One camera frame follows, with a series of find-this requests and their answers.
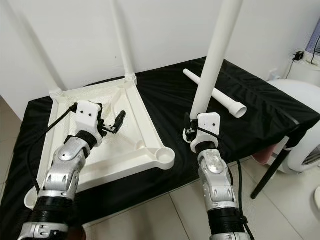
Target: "stool leg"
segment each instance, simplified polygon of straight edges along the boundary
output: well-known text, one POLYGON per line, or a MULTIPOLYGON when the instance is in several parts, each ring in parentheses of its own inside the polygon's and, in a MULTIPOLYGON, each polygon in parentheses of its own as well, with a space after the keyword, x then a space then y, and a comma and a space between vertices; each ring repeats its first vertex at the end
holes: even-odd
POLYGON ((256 199, 258 194, 264 189, 265 185, 269 182, 269 180, 272 178, 272 176, 275 174, 275 172, 278 170, 280 165, 284 162, 288 154, 290 153, 291 149, 283 149, 278 157, 274 160, 266 174, 263 176, 261 181, 259 182, 258 186, 254 189, 254 191, 251 194, 252 199, 256 199))

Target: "white tile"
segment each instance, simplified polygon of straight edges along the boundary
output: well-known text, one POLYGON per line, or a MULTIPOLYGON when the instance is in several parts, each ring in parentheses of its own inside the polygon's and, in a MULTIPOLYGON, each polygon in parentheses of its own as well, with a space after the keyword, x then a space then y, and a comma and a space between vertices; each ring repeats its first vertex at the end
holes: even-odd
MULTIPOLYGON (((248 161, 248 160, 250 160, 250 159, 253 159, 252 156, 247 156, 247 157, 245 157, 245 158, 240 159, 240 163, 243 163, 243 162, 248 161)), ((233 162, 228 163, 228 167, 229 167, 229 168, 230 168, 230 167, 233 167, 233 166, 235 166, 235 165, 237 165, 237 162, 236 162, 236 161, 233 161, 233 162)))
MULTIPOLYGON (((232 166, 234 191, 238 199, 238 167, 232 166)), ((256 200, 250 193, 256 186, 251 177, 243 171, 243 212, 249 227, 257 240, 301 240, 294 228, 273 203, 262 193, 256 200)), ((210 228, 201 182, 195 182, 170 193, 182 223, 191 240, 208 239, 210 228)))
MULTIPOLYGON (((243 163, 243 167, 257 182, 268 170, 254 160, 243 163)), ((320 168, 314 167, 298 175, 277 172, 263 189, 304 240, 320 236, 320 211, 313 198, 318 186, 320 168)))
POLYGON ((21 120, 12 111, 1 112, 0 114, 0 142, 17 138, 20 133, 21 120))
POLYGON ((168 194, 86 229, 91 240, 188 239, 168 194))
POLYGON ((2 197, 4 196, 5 187, 6 187, 5 183, 0 184, 0 205, 1 205, 2 197))
POLYGON ((16 140, 16 138, 10 138, 0 142, 0 184, 7 180, 16 140))

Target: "wire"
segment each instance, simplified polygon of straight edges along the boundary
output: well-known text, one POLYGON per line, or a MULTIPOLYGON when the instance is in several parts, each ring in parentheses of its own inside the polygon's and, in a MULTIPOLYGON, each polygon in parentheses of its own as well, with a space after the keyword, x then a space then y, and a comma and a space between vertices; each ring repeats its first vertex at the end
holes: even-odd
POLYGON ((290 69, 289 69, 288 74, 286 75, 285 79, 288 78, 289 73, 291 72, 291 69, 292 69, 292 65, 294 64, 294 61, 295 61, 295 59, 293 58, 293 59, 292 59, 292 62, 291 62, 291 65, 290 65, 290 69))
POLYGON ((231 186, 233 187, 234 186, 234 176, 232 175, 232 172, 229 167, 228 167, 228 172, 230 175, 230 183, 231 183, 231 186))
MULTIPOLYGON (((239 193, 238 193, 239 210, 240 210, 241 216, 243 217, 243 219, 245 219, 244 211, 242 207, 242 169, 241 169, 240 160, 237 160, 236 163, 238 164, 238 171, 239 171, 239 193)), ((248 224, 245 222, 243 225, 246 229, 246 232, 249 234, 250 239, 255 240, 254 235, 252 234, 248 224)))
POLYGON ((43 132, 41 134, 41 136, 39 136, 31 145, 30 147, 28 148, 27 150, 27 153, 26 153, 26 166, 27 166, 27 169, 29 171, 29 174, 30 174, 30 177, 31 177, 31 180, 32 180, 32 183, 36 189, 36 192, 39 193, 40 192, 40 187, 39 187, 39 184, 38 184, 38 181, 37 181, 37 178, 34 176, 33 172, 32 172, 32 169, 31 169, 31 163, 30 163, 30 157, 31 157, 31 152, 32 152, 32 149, 33 147, 51 130, 53 129, 59 122, 61 122, 62 119, 64 119, 68 113, 70 112, 73 112, 75 111, 75 109, 77 109, 77 104, 73 104, 73 106, 69 107, 68 110, 61 115, 61 117, 59 117, 54 123, 52 123, 45 132, 43 132))
POLYGON ((206 133, 206 134, 209 134, 209 135, 211 135, 211 136, 214 136, 215 138, 217 138, 218 140, 220 140, 221 142, 223 142, 223 144, 231 151, 232 150, 232 148, 229 146, 229 144, 227 144, 226 142, 225 142, 225 140, 223 140, 220 136, 218 136, 217 134, 215 134, 215 133, 213 133, 213 132, 210 132, 210 131, 208 131, 208 130, 205 130, 205 129, 203 129, 203 128, 201 128, 201 127, 197 127, 196 129, 198 129, 199 131, 201 131, 201 132, 204 132, 204 133, 206 133))
POLYGON ((318 40, 316 41, 315 46, 314 46, 313 56, 312 56, 312 59, 311 59, 311 64, 313 64, 313 61, 314 61, 314 58, 315 58, 315 55, 316 55, 316 49, 317 49, 319 40, 320 40, 320 36, 318 37, 318 40))
MULTIPOLYGON (((208 130, 205 130, 205 129, 203 129, 203 128, 200 128, 200 127, 198 127, 197 129, 198 129, 199 131, 201 131, 201 132, 204 132, 204 133, 206 133, 206 134, 209 134, 209 135, 211 135, 211 136, 214 136, 214 137, 217 138, 218 140, 221 140, 221 141, 224 143, 224 145, 225 145, 227 148, 229 148, 229 150, 232 151, 232 148, 231 148, 221 137, 219 137, 218 135, 216 135, 216 134, 214 134, 213 132, 210 132, 210 131, 208 131, 208 130)), ((238 164, 238 171, 239 171, 239 194, 238 194, 239 211, 240 211, 241 217, 242 217, 244 220, 246 220, 247 218, 244 216, 244 211, 243 211, 243 206, 242 206, 242 169, 241 169, 240 161, 237 160, 236 163, 238 164)), ((229 171, 230 178, 231 178, 232 173, 231 173, 231 171, 230 171, 229 168, 228 168, 228 171, 229 171)), ((252 234, 252 232, 251 232, 248 224, 247 224, 246 222, 244 222, 243 225, 244 225, 244 227, 245 227, 245 229, 246 229, 246 232, 249 234, 250 239, 251 239, 251 240, 255 240, 254 235, 252 234)))

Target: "white mounting bracket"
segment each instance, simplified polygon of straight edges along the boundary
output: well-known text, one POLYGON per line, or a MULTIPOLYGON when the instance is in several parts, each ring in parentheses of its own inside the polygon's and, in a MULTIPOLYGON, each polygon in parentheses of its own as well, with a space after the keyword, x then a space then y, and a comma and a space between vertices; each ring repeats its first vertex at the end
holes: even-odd
MULTIPOLYGON (((219 135, 220 133, 220 115, 216 112, 201 113, 197 116, 198 128, 219 135)), ((196 138, 191 142, 191 150, 196 153, 196 146, 203 142, 213 142, 217 148, 219 145, 218 139, 201 130, 196 131, 196 138)))
POLYGON ((80 100, 76 109, 76 133, 86 131, 96 139, 95 147, 102 143, 102 136, 98 132, 98 115, 101 107, 93 102, 80 100))

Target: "white pole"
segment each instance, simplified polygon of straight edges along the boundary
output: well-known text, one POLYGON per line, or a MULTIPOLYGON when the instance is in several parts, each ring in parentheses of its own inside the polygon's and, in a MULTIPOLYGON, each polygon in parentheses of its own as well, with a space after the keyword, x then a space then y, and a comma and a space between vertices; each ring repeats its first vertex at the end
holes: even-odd
MULTIPOLYGON (((200 77, 195 75, 193 72, 189 71, 188 69, 184 69, 183 73, 196 84, 200 84, 200 77)), ((247 107, 245 105, 243 105, 241 102, 233 100, 218 89, 214 88, 211 95, 215 100, 228 109, 229 113, 235 118, 241 118, 246 114, 247 107)))
POLYGON ((198 114, 207 112, 242 3, 243 0, 223 0, 202 70, 201 81, 193 101, 190 113, 191 120, 197 119, 198 114))
POLYGON ((13 7, 6 0, 1 1, 2 6, 7 13, 7 17, 17 33, 21 37, 21 41, 27 48, 30 56, 39 66, 41 74, 43 75, 43 81, 46 84, 50 97, 54 98, 60 96, 63 91, 58 87, 52 73, 50 72, 50 67, 43 58, 43 47, 37 38, 36 33, 29 24, 27 18, 20 14, 17 14, 13 7))
POLYGON ((113 21, 115 25, 116 36, 119 42, 121 57, 122 57, 123 66, 124 66, 124 72, 125 72, 124 77, 128 81, 134 81, 135 84, 137 84, 137 77, 135 75, 134 68, 130 59, 129 43, 125 35, 124 28, 121 25, 121 20, 119 17, 117 6, 116 6, 117 5, 116 0, 110 0, 110 3, 111 3, 113 21))

